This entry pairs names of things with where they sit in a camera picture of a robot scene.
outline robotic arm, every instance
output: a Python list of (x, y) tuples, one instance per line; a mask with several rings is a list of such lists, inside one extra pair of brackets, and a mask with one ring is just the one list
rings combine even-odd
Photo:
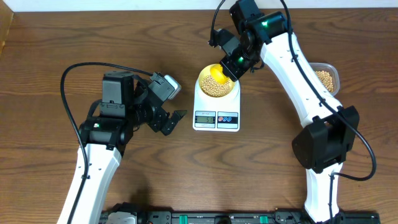
[[(238, 80), (247, 70), (262, 60), (276, 74), (300, 118), (303, 130), (292, 141), (293, 151), (307, 173), (307, 199), (305, 211), (315, 222), (325, 222), (339, 212), (337, 206), (337, 179), (330, 201), (330, 175), (339, 172), (351, 150), (354, 133), (335, 114), (323, 106), (310, 88), (297, 64), (292, 59), (289, 46), (287, 21), (281, 12), (264, 15), (254, 0), (239, 0), (229, 13), (240, 40), (225, 29), (212, 30), (209, 44), (220, 46), (226, 56), (220, 61), (223, 73)], [(297, 60), (315, 90), (335, 111), (355, 129), (359, 114), (353, 106), (343, 108), (322, 85), (305, 59), (292, 34), (292, 43)]]
[[(154, 73), (151, 82), (131, 72), (107, 72), (103, 77), (102, 100), (94, 102), (87, 119), (80, 126), (80, 136), (88, 159), (85, 176), (81, 148), (75, 175), (58, 224), (98, 223), (111, 179), (119, 167), (126, 144), (141, 124), (169, 135), (187, 111), (174, 111), (171, 118), (162, 105), (180, 91), (181, 86), (169, 75)], [(93, 116), (99, 105), (99, 116)]]

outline transparent plastic container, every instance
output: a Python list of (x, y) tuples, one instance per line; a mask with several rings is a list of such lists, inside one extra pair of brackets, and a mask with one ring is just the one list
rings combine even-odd
[(328, 63), (310, 63), (310, 65), (314, 71), (325, 71), (331, 75), (331, 81), (333, 83), (334, 91), (330, 94), (332, 96), (336, 95), (338, 90), (340, 89), (340, 79), (338, 78), (336, 68)]

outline brown wooden surface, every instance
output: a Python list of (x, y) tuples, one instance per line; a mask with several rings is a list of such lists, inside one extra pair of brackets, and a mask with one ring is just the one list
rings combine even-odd
[[(168, 137), (147, 126), (135, 134), (105, 208), (119, 202), (175, 210), (302, 208), (305, 171), (290, 145), (301, 126), (272, 72), (241, 79), (238, 133), (192, 129), (195, 80), (223, 56), (207, 45), (212, 17), (213, 11), (18, 13), (0, 58), (0, 222), (57, 221), (78, 149), (59, 81), (69, 65), (86, 61), (170, 74), (183, 90), (166, 109), (189, 110)], [(339, 180), (340, 208), (375, 210), (383, 223), (397, 223), (398, 9), (300, 9), (292, 17), (307, 59), (339, 71), (336, 97), (355, 105), (359, 130), (377, 155), (373, 179)], [(227, 11), (216, 27), (234, 30)], [(109, 69), (78, 68), (68, 76), (67, 98), (78, 124), (101, 98)], [(359, 140), (343, 171), (370, 171)]]
[(8, 8), (6, 3), (0, 0), (0, 55), (2, 48), (6, 44), (8, 31), (11, 26), (12, 16), (14, 13)]

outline white wall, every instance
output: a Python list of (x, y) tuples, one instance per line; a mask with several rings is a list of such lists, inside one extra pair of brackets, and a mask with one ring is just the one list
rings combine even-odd
[[(229, 9), (236, 0), (226, 0)], [(398, 7), (398, 0), (285, 0), (289, 8)], [(216, 9), (220, 0), (4, 0), (14, 12)], [(282, 8), (279, 0), (257, 0), (260, 8)]]

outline digital kitchen scale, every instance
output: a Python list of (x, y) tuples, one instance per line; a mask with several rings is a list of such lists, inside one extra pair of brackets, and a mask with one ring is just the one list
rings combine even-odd
[(195, 84), (195, 102), (193, 106), (193, 128), (198, 131), (232, 131), (240, 129), (241, 123), (241, 87), (239, 81), (225, 96), (212, 97), (200, 88), (200, 82), (210, 75), (209, 65), (204, 68)]

